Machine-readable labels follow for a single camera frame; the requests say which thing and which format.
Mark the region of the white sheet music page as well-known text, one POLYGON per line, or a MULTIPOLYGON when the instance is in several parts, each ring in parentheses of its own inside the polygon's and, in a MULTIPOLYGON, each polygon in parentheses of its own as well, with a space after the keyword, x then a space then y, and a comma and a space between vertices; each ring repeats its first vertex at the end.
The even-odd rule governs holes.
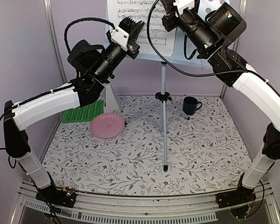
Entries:
MULTIPOLYGON (((125 17, 135 22, 144 21, 145 25, 139 33, 137 43, 140 45, 140 53, 156 55, 149 44, 147 37, 147 20, 153 0, 108 0, 107 18, 118 25, 125 17)), ((151 42, 163 56, 172 56, 175 43, 175 31, 167 32, 162 24, 165 9, 160 1, 157 2, 152 12, 149 24, 151 42)))

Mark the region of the light blue music stand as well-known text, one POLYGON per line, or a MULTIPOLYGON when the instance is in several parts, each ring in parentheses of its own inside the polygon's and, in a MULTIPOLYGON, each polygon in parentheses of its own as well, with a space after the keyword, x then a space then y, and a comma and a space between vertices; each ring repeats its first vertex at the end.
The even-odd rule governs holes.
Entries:
POLYGON ((131 116, 128 120, 125 121, 126 124, 130 123, 133 119, 135 119, 138 115, 141 115, 148 106, 150 106, 152 103, 159 102, 161 109, 160 109, 160 120, 159 120, 159 131, 163 135, 164 139, 164 165, 163 170, 168 170, 168 148, 167 148, 167 115, 166 115, 166 107, 167 103, 171 103, 174 105, 179 112, 182 112, 182 108, 172 100, 170 94, 166 91, 166 78, 167 78, 167 66, 169 64, 185 64, 186 59, 182 57, 180 54, 180 51, 182 50, 182 33, 181 31, 175 31, 175 43, 174 43, 174 51, 172 56, 163 56, 153 45, 150 38, 149 33, 149 24, 150 24, 150 18, 152 13, 149 12, 148 14, 148 20, 147 20, 147 37, 150 46, 155 51, 156 55, 148 55, 148 54, 138 54, 138 58, 140 59, 146 59, 151 61, 159 61, 161 62, 161 91, 156 93, 155 98, 149 101, 146 105, 144 105, 141 109, 139 109, 133 116, 131 116))

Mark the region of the green sheet music page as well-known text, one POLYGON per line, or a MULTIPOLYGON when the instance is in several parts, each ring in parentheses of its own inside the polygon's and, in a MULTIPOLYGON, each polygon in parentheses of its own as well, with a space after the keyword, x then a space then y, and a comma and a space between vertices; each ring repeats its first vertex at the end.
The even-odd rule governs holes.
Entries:
POLYGON ((66 110, 61 118, 61 123, 80 123, 80 122, 91 122, 98 115, 104 113, 104 102, 98 100, 93 104, 79 107, 75 109, 66 110))

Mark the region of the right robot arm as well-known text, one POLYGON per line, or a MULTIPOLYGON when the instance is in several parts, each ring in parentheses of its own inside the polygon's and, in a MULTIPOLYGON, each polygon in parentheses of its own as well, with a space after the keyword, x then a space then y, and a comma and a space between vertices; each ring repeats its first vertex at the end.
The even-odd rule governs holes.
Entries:
POLYGON ((259 180, 280 159, 280 95, 248 62, 229 46, 245 31, 246 22, 228 3, 198 15, 197 0, 164 0, 162 19, 167 31, 179 28, 198 50, 198 58, 206 59, 213 73, 227 86, 250 99, 269 119, 263 147, 244 172, 232 193, 235 203, 250 196, 259 180))

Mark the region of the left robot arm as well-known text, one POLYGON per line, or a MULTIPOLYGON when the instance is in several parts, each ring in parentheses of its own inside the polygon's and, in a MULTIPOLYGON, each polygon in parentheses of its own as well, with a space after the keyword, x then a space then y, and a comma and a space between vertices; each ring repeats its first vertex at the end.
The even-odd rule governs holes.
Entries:
POLYGON ((5 103, 3 131, 5 150, 34 181, 39 194, 55 203, 60 195, 69 193, 58 190, 28 144, 26 128, 57 113, 84 107, 97 101, 109 78, 121 61, 139 54, 137 38, 144 26, 129 17, 121 20, 106 33, 109 45, 89 44, 80 40, 68 49, 68 63, 76 70, 77 77, 68 83, 27 100, 5 103))

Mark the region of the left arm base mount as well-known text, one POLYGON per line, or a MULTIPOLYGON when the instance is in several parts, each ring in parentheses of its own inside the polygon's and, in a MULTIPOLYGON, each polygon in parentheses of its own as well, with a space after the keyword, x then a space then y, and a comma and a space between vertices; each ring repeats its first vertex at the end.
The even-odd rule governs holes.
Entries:
POLYGON ((51 180, 50 185, 43 189, 36 186, 37 194, 36 199, 44 201, 49 205, 58 205, 67 208, 73 208, 76 202, 76 193, 74 189, 66 187, 61 189, 56 187, 54 182, 51 180))

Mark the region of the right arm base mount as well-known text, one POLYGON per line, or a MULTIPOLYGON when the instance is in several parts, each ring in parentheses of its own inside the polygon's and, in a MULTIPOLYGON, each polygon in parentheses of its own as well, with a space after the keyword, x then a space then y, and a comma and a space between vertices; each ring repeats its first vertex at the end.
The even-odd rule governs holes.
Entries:
POLYGON ((243 177, 244 174, 241 175, 235 190, 216 194, 216 202, 219 208, 235 206, 242 203, 251 202, 256 199, 254 189, 247 189, 243 187, 243 177))

